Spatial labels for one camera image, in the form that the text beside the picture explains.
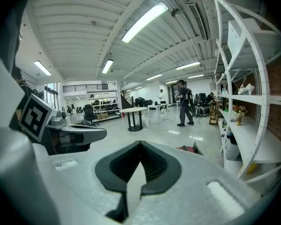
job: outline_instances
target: white ceiling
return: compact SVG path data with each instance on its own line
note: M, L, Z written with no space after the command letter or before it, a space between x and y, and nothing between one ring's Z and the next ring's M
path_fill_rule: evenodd
M122 42L126 30L160 1L169 10L128 44ZM22 21L23 40L17 65L37 79L35 83L146 82L147 78L160 73L162 76L158 79L166 82L202 73L211 75L215 69L218 34L212 35L217 21L210 20L210 16L214 18L215 14L208 14L211 6L204 7L207 3L198 5L208 34L208 40L203 40L187 2L189 0L29 0ZM259 6L255 3L250 4L252 9ZM182 14L174 18L171 12L176 8ZM112 71L102 74L107 59L114 60ZM52 76L47 77L42 71L37 75L35 60L40 60ZM175 69L196 61L200 61L201 66Z

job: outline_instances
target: curved shelf frame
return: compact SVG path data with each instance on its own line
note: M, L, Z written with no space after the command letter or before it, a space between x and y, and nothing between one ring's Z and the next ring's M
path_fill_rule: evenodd
M257 43L257 40L254 36L254 34L248 29L248 27L245 25L245 23L242 20L241 15L236 11L236 9L230 5L226 0L214 0L216 12L218 15L218 23L219 23L219 40L218 40L218 49L219 53L222 56L224 66L225 66L225 72L227 76L227 82L228 82L228 89L229 91L232 91L232 84L231 84L231 77L229 73L229 69L233 67L234 61L237 59L239 52L241 51L245 40L247 39L249 44L251 45L251 48L253 50L258 69L259 69L259 76L261 81L261 91L262 91L262 97L263 97L263 104L261 105L261 116L260 116L260 123L257 131L257 135L254 141L254 145L251 146L250 151L250 157L243 158L243 166L241 170L238 173L238 177L241 178L249 169L251 163L254 160L254 157L257 154L257 151L261 145L261 140L266 132L266 125L268 121L268 114L269 114L269 106L270 106L270 93L269 93L269 83L268 83L268 76L266 71L266 63L264 61L263 55L261 53L260 46ZM236 52L236 55L232 57L229 64L227 64L227 59L225 57L225 54L222 50L222 8L224 7L230 15L235 19L239 27L241 28L241 35L240 35L240 46ZM231 121L231 110L232 110L232 99L229 98L229 120Z

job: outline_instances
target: round table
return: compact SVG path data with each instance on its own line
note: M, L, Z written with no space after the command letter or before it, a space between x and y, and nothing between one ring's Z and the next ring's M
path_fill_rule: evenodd
M128 131L130 131L130 132L138 132L138 131L142 130L141 111L144 111L146 109L147 109L146 107L132 107L132 108L122 109L122 110L119 111L120 113L127 113L128 125L129 125ZM140 125L139 126L135 125L134 112L139 112L139 115L140 115ZM133 127L131 127L131 121L130 121L129 113L132 113Z

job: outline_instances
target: desk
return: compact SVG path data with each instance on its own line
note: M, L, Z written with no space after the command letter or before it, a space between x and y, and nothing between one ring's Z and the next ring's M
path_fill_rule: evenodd
M159 111L159 108L160 108L160 107L163 107L163 106L166 107L167 119L169 119L168 104L167 104L167 103L158 104L158 105L149 105L149 106L148 106L149 122L151 121L150 108L156 108L156 113L157 113L157 124L159 124L159 119L160 119L160 111Z
M128 125L129 125L128 131L130 131L130 132L138 132L138 131L142 130L141 111L144 111L144 110L146 110L145 107L132 107L132 108L122 109L122 110L119 111L120 113L127 113ZM140 115L140 125L139 126L135 125L134 112L139 112L139 115ZM133 127L131 127L131 121L130 121L129 113L132 113Z
M177 104L177 112L179 112L178 103L180 103L180 101L176 101L176 104Z

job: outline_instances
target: staircase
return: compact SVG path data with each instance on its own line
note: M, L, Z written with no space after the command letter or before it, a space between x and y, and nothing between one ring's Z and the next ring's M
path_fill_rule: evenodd
M132 108L132 98L128 96L125 92L121 92L122 109Z

